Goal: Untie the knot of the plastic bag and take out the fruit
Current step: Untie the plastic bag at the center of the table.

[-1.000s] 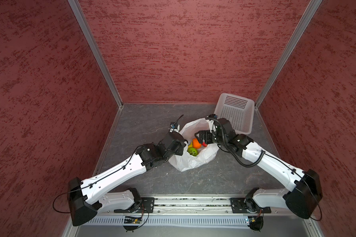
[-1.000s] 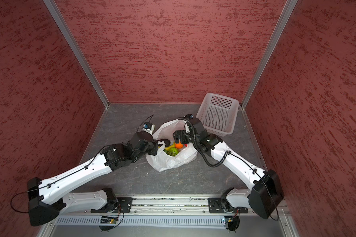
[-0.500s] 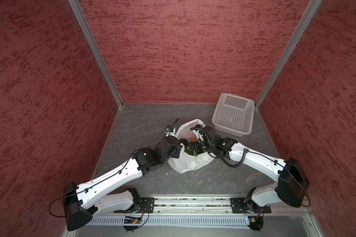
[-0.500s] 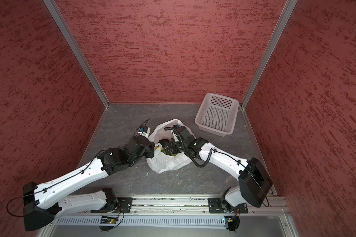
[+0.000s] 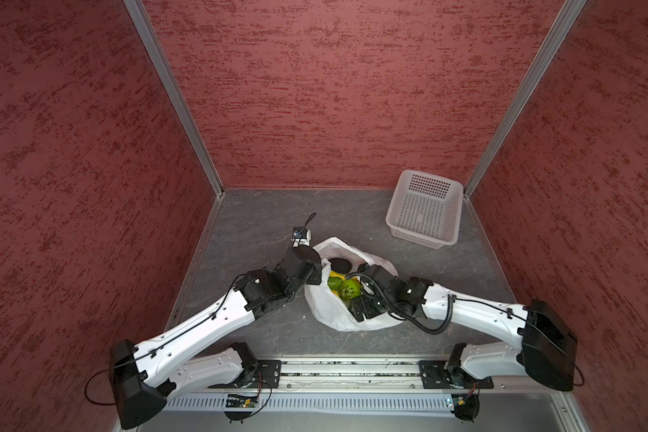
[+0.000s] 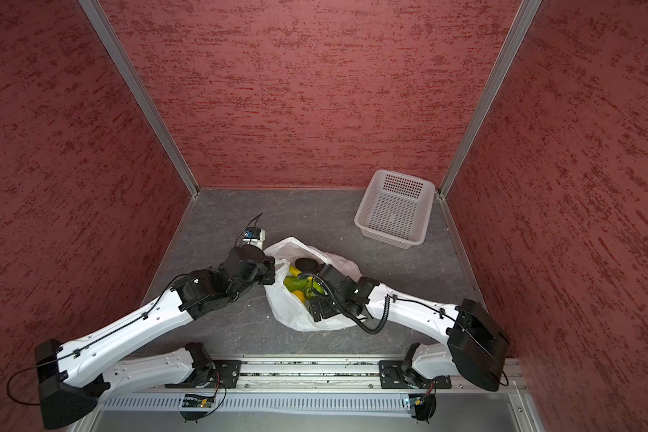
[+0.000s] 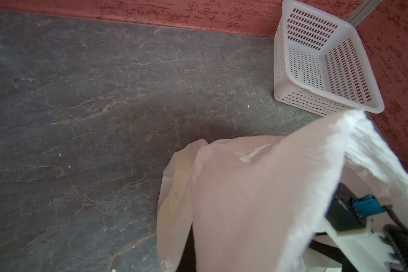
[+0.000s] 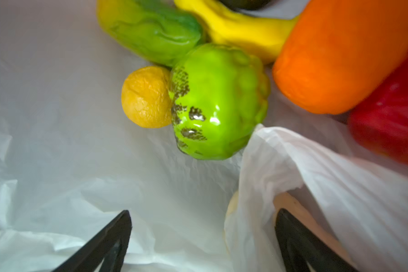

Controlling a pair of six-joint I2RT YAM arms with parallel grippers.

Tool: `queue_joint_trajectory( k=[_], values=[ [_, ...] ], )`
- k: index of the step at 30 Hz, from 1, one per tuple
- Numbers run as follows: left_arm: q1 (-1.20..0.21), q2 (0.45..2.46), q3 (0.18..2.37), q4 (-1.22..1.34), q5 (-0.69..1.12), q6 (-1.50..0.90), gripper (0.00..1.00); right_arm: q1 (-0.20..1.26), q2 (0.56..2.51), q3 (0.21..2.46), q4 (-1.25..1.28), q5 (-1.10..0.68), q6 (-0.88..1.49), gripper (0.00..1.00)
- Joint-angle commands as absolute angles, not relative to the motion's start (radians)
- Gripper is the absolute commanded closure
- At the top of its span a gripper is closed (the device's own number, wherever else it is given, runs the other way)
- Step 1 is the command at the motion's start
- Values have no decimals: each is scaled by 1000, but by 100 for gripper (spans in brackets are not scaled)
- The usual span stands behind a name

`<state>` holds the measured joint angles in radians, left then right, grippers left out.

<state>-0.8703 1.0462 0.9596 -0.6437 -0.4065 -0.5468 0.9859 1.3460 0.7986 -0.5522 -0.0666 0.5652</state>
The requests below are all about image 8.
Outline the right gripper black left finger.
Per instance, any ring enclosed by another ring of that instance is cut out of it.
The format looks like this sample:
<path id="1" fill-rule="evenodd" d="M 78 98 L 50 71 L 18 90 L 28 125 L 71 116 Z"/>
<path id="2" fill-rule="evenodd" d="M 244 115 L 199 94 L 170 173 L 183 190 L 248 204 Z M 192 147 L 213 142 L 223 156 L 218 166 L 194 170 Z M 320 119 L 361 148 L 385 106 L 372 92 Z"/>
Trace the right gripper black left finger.
<path id="1" fill-rule="evenodd" d="M 120 272 L 128 249 L 132 222 L 122 211 L 54 272 Z"/>

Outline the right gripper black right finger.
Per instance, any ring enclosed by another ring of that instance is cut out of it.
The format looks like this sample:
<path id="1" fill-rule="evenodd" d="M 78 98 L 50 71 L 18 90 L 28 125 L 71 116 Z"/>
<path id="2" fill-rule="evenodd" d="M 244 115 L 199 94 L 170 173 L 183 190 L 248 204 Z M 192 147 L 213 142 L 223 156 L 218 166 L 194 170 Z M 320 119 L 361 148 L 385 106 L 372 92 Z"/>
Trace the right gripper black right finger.
<path id="1" fill-rule="evenodd" d="M 286 209 L 277 214 L 275 234 L 288 272 L 357 271 Z"/>

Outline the green custard apple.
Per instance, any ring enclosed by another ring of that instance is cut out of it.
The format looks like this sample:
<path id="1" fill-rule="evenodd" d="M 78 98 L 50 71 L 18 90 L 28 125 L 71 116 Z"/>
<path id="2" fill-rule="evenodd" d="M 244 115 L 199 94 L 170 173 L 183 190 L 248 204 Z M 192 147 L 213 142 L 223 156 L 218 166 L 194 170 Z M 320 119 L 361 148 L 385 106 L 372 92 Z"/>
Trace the green custard apple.
<path id="1" fill-rule="evenodd" d="M 207 43 L 173 67 L 169 94 L 177 148 L 195 159 L 225 160 L 264 121 L 270 80 L 257 56 Z"/>

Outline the small yellow lemon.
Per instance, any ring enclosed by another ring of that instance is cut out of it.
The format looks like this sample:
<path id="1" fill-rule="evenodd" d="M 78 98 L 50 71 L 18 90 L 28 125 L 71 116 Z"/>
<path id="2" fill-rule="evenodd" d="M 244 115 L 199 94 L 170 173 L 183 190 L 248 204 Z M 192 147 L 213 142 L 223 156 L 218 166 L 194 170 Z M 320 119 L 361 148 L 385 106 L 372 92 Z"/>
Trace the small yellow lemon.
<path id="1" fill-rule="evenodd" d="M 132 72 L 121 91 L 121 104 L 127 118 L 142 128 L 170 125 L 169 85 L 170 71 L 166 68 L 148 66 Z"/>

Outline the white plastic bag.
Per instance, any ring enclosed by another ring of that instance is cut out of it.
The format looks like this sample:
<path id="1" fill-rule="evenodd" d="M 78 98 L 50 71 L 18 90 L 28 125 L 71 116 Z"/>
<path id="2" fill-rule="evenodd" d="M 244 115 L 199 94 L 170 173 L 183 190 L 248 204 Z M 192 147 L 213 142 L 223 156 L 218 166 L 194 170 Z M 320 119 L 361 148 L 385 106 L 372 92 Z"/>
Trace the white plastic bag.
<path id="1" fill-rule="evenodd" d="M 273 198 L 291 192 L 362 272 L 408 272 L 408 166 L 273 87 L 265 126 L 225 161 L 144 129 L 121 87 L 147 62 L 95 1 L 0 1 L 0 272 L 49 272 L 121 211 L 125 272 L 281 272 Z"/>

